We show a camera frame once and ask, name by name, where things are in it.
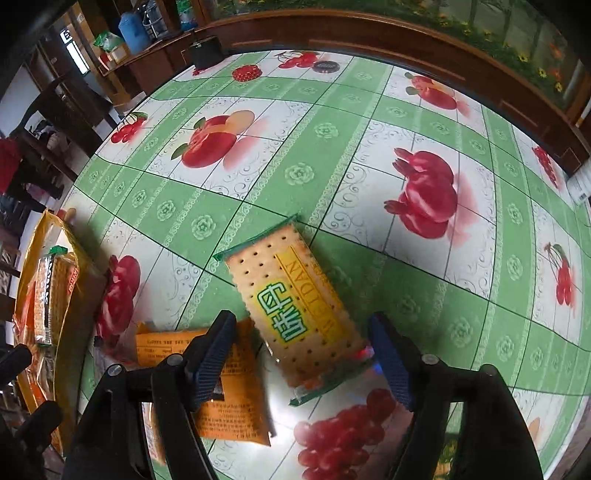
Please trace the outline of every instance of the orange snack wrapper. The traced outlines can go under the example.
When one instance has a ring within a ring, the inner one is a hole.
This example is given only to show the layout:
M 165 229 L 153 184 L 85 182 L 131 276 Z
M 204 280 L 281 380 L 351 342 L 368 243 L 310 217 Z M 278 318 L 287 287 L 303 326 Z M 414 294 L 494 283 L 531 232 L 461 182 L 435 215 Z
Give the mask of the orange snack wrapper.
M 237 340 L 226 359 L 220 380 L 211 401 L 204 403 L 193 415 L 200 437 L 219 440 L 240 440 L 270 446 L 269 426 L 264 415 L 264 396 L 261 380 L 256 372 L 256 360 L 252 351 L 251 335 L 254 324 L 251 319 L 237 324 Z M 188 332 L 138 333 L 135 336 L 138 363 L 153 367 L 172 353 L 183 353 L 191 340 L 204 335 L 207 329 Z M 146 425 L 155 427 L 155 415 L 144 412 Z M 153 438 L 153 457 L 163 462 L 163 451 L 157 431 L 148 432 Z

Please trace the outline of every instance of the red cloth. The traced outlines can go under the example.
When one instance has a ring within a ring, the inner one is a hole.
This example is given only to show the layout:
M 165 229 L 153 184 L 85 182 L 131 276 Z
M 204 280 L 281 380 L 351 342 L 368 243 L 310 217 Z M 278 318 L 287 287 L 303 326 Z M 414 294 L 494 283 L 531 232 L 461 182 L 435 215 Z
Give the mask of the red cloth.
M 11 138 L 0 138 L 0 194 L 6 192 L 21 161 L 21 152 Z

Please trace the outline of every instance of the orange flower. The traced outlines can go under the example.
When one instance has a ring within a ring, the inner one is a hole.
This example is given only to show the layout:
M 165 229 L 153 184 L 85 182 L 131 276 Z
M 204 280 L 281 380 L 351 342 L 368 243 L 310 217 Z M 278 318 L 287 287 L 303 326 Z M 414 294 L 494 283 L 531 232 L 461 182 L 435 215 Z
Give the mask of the orange flower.
M 556 45 L 554 45 L 553 43 L 549 43 L 548 47 L 550 48 L 550 51 L 552 53 L 552 56 L 555 59 L 561 59 L 564 57 L 564 53 L 562 52 L 562 50 L 560 50 Z
M 552 75 L 556 79 L 557 82 L 562 81 L 562 75 L 560 74 L 560 70 L 556 67 L 552 67 L 548 69 L 548 73 Z

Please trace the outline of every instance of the blue gripper pad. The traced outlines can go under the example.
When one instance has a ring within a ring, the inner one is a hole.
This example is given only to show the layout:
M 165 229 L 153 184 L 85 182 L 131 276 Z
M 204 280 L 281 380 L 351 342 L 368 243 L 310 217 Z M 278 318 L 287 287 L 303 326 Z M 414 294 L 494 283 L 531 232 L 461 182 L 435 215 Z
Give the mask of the blue gripper pad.
M 213 390 L 216 388 L 228 353 L 236 339 L 236 317 L 234 315 L 231 317 L 222 325 L 193 375 L 195 390 L 191 400 L 194 406 L 201 405 L 213 397 Z
M 410 392 L 409 374 L 398 351 L 392 344 L 386 329 L 373 314 L 369 318 L 369 341 L 374 348 L 375 357 L 378 360 L 384 376 L 388 381 L 392 395 L 399 401 L 408 411 L 412 411 L 414 407 L 414 397 Z

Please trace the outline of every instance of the blue barrel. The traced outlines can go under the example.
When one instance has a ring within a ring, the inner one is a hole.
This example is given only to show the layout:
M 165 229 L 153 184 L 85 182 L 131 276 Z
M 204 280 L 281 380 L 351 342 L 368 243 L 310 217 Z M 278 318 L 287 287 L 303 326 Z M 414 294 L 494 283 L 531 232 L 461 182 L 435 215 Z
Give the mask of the blue barrel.
M 150 45 L 150 37 L 135 13 L 125 12 L 121 15 L 119 30 L 132 54 L 139 53 Z

